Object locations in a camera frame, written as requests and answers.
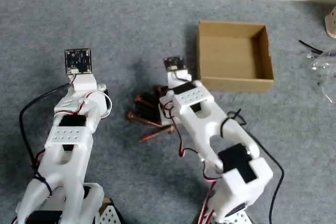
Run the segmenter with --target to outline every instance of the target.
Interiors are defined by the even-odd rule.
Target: black wire
[[[180,138],[180,145],[181,145],[181,144],[183,144],[183,140],[182,140],[182,136],[181,136],[181,133],[180,133],[180,131],[179,131],[179,128],[177,127],[177,124],[176,124],[175,120],[173,119],[173,116],[172,116],[172,109],[173,109],[173,107],[171,107],[171,108],[169,109],[169,117],[170,117],[170,119],[173,121],[173,124],[174,124],[174,126],[175,126],[175,128],[176,128],[176,131],[177,131],[177,134],[178,134],[178,137]],[[192,149],[192,148],[189,148],[189,147],[182,148],[181,153],[184,152],[184,151],[186,151],[186,150],[189,150],[189,151],[192,151],[192,152],[198,154],[198,152],[197,152],[196,150],[194,150],[194,149]]]
[[[28,142],[28,139],[27,139],[27,136],[26,136],[26,133],[25,133],[25,128],[24,128],[24,123],[23,123],[23,115],[24,113],[33,105],[35,104],[36,102],[38,102],[39,100],[43,99],[44,97],[47,97],[48,95],[52,94],[52,93],[55,93],[56,91],[60,90],[60,89],[63,89],[63,88],[66,88],[66,87],[69,87],[70,84],[69,83],[66,83],[66,84],[63,84],[51,91],[48,91],[47,93],[43,94],[43,95],[40,95],[39,97],[33,99],[31,102],[29,102],[21,111],[20,111],[20,116],[19,116],[19,123],[20,123],[20,130],[21,130],[21,135],[22,135],[22,138],[23,138],[23,141],[26,145],[26,148],[27,148],[27,151],[28,151],[28,154],[29,154],[29,158],[30,158],[30,161],[31,161],[31,164],[33,166],[33,168],[36,168],[36,161],[35,161],[35,156],[33,154],[33,151],[31,149],[31,146]]]
[[[220,136],[223,137],[223,126],[224,124],[229,120],[229,119],[235,119],[236,117],[239,117],[240,119],[243,120],[243,122],[245,124],[241,124],[241,125],[246,125],[246,121],[245,119],[239,115],[241,109],[239,109],[237,112],[234,112],[234,111],[230,111],[227,113],[227,115],[230,115],[230,114],[234,114],[233,117],[227,117],[223,123],[220,125]],[[273,197],[272,197],[272,201],[271,201],[271,204],[270,204],[270,208],[269,208],[269,215],[268,215],[268,219],[269,219],[269,223],[272,224],[272,213],[273,213],[273,207],[274,207],[274,203],[275,203],[275,199],[277,197],[277,194],[278,194],[278,191],[279,191],[279,188],[282,184],[282,181],[283,181],[283,178],[285,177],[285,170],[283,169],[283,167],[280,165],[280,163],[268,152],[268,150],[261,144],[261,142],[252,134],[250,133],[248,130],[246,130],[245,128],[243,128],[245,130],[245,132],[259,145],[259,147],[266,153],[267,156],[269,156],[269,158],[279,167],[279,169],[281,170],[281,176],[279,178],[279,182],[278,182],[278,185],[276,187],[276,189],[274,190],[274,194],[273,194]]]
[[[315,52],[316,54],[321,55],[321,54],[323,53],[322,50],[319,50],[319,49],[317,49],[317,48],[315,48],[315,47],[312,47],[311,45],[309,45],[309,44],[303,42],[301,39],[299,39],[299,42],[300,42],[301,44],[303,44],[304,46],[309,47],[310,49],[312,49],[313,52]]]
[[[178,77],[177,76],[177,73],[176,73],[176,71],[174,71],[174,75],[175,75],[175,77],[177,78],[177,80],[179,80],[179,81],[186,81],[186,82],[190,82],[189,80],[187,80],[187,79],[183,79],[183,78],[180,78],[180,77]]]
[[[272,197],[272,201],[271,201],[271,205],[269,208],[269,215],[268,215],[268,219],[269,219],[269,223],[272,224],[272,212],[273,212],[273,207],[274,207],[274,203],[275,203],[275,199],[277,197],[278,194],[278,190],[282,184],[283,178],[285,177],[285,170],[283,169],[283,167],[280,165],[280,163],[268,152],[268,150],[266,150],[266,148],[260,143],[260,141],[252,135],[252,133],[250,133],[248,130],[245,130],[247,134],[249,134],[250,137],[253,138],[253,140],[259,145],[259,147],[267,154],[267,156],[269,156],[269,158],[279,167],[279,169],[281,170],[281,176],[278,182],[277,187],[274,190],[274,194]]]
[[[17,220],[17,217],[15,217],[15,218],[12,220],[11,224],[14,224],[16,220]]]
[[[34,170],[34,179],[37,179],[39,181],[41,181],[42,183],[44,183],[46,185],[46,187],[48,188],[48,191],[49,191],[49,195],[52,195],[53,194],[53,191],[50,187],[50,185],[47,183],[46,179],[38,172],[38,165],[36,164],[36,160],[35,160],[35,156],[33,154],[33,150],[31,149],[31,146],[29,144],[29,141],[27,139],[27,136],[26,136],[26,133],[25,133],[25,128],[24,128],[24,122],[23,122],[23,116],[24,116],[24,113],[33,105],[35,104],[36,102],[40,101],[41,99],[57,92],[58,90],[60,89],[63,89],[63,88],[67,88],[69,87],[70,85],[72,84],[71,83],[66,83],[66,84],[63,84],[51,91],[48,91],[47,93],[44,93],[43,95],[40,95],[39,97],[33,99],[31,102],[29,102],[21,111],[20,111],[20,115],[19,115],[19,123],[20,123],[20,130],[21,130],[21,135],[22,135],[22,139],[26,145],[26,148],[27,148],[27,151],[28,151],[28,154],[29,154],[29,158],[30,158],[30,161],[31,161],[31,167],[33,168]]]

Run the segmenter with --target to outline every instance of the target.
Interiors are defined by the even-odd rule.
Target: white robotic arm
[[[77,49],[68,55],[72,57],[69,66],[74,73],[69,75],[72,85],[55,106],[53,126],[36,172],[40,177],[30,181],[18,204],[18,224],[39,221],[92,224],[95,217],[96,223],[99,222],[96,215],[104,191],[96,183],[84,183],[84,178],[93,145],[92,134],[100,120],[109,115],[112,102],[105,94],[105,84],[97,85],[91,73],[78,72],[83,67],[78,61],[83,62],[85,56],[91,60],[88,50]]]
[[[204,207],[216,222],[223,223],[256,201],[273,172],[259,157],[258,145],[249,134],[228,118],[201,82],[191,81],[184,61],[180,57],[169,57],[164,62],[168,91],[160,98],[162,125],[171,124],[171,118],[175,123],[182,123],[207,170],[219,175],[216,191]],[[210,146],[210,138],[214,135],[227,138],[234,145],[217,155]],[[209,222],[205,215],[199,223]]]

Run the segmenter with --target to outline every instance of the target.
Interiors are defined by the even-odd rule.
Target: transparent plastic
[[[336,102],[336,52],[326,52],[309,65],[318,79],[318,86],[331,103]]]

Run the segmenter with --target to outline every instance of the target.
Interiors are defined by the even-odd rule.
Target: white wire
[[[99,92],[99,93],[103,94],[109,100],[110,107],[107,109],[106,114],[101,117],[101,119],[107,118],[109,116],[109,114],[111,113],[111,111],[112,111],[112,101],[111,101],[111,98],[107,94],[105,94],[104,92],[102,92],[100,90],[93,90],[93,91],[88,92],[84,97],[87,98],[92,93],[95,93],[95,92]]]

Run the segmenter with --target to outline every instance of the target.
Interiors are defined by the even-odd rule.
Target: open cardboard box
[[[264,24],[200,21],[198,78],[210,90],[266,92],[273,70]]]

